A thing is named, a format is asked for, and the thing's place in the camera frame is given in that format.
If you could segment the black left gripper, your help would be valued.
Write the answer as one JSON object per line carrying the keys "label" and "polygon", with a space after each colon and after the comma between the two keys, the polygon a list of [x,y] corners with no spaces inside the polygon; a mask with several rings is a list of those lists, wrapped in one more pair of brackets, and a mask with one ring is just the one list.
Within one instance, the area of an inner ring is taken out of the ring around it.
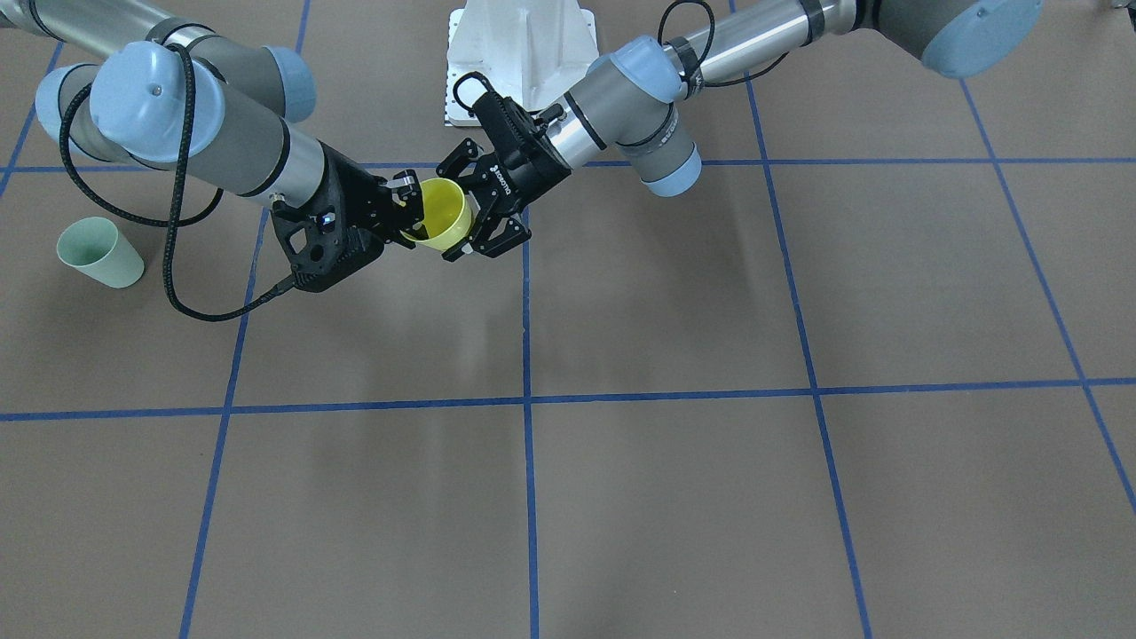
{"label": "black left gripper", "polygon": [[471,232],[475,216],[460,213],[446,232],[465,230],[468,233],[442,250],[446,262],[475,252],[496,258],[528,242],[529,227],[513,214],[573,174],[571,167],[552,146],[548,126],[511,98],[487,90],[471,105],[471,114],[479,121],[493,150],[486,153],[478,142],[465,138],[443,161],[438,161],[437,175],[456,182],[463,193],[471,193],[479,217],[502,217],[496,219],[502,226],[479,236]]}

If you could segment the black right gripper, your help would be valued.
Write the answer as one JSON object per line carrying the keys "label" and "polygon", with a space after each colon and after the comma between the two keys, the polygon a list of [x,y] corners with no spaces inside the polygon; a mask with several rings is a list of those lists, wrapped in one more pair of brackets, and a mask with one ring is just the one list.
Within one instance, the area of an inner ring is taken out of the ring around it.
{"label": "black right gripper", "polygon": [[[321,146],[325,169],[315,194],[293,207],[273,202],[272,227],[289,259],[289,282],[320,294],[381,258],[386,244],[406,249],[431,240],[423,219],[421,180],[415,171],[375,177],[343,153]],[[418,223],[409,230],[384,222]]]}

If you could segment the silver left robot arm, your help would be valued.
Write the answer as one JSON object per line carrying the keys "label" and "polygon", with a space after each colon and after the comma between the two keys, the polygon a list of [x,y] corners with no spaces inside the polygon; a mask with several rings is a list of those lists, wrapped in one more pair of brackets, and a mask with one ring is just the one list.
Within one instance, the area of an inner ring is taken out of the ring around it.
{"label": "silver left robot arm", "polygon": [[665,39],[638,36],[588,65],[542,113],[527,113],[484,85],[470,106],[492,146],[457,148],[438,164],[477,211],[468,234],[443,258],[499,257],[527,242],[523,210],[573,171],[613,148],[658,197],[677,197],[698,182],[698,143],[678,106],[709,88],[758,78],[787,53],[827,36],[872,30],[949,78],[994,66],[1037,24],[1039,1],[759,1],[705,28]]}

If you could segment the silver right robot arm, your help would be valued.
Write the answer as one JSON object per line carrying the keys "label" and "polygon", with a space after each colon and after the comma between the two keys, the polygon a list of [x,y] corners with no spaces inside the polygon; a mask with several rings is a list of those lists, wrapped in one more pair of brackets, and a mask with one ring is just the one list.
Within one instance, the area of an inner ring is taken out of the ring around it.
{"label": "silver right robot arm", "polygon": [[258,202],[287,255],[282,288],[321,292],[390,244],[414,246],[421,183],[377,177],[300,130],[316,88],[295,50],[245,47],[145,1],[5,1],[3,26],[101,57],[37,90],[66,161],[175,171]]}

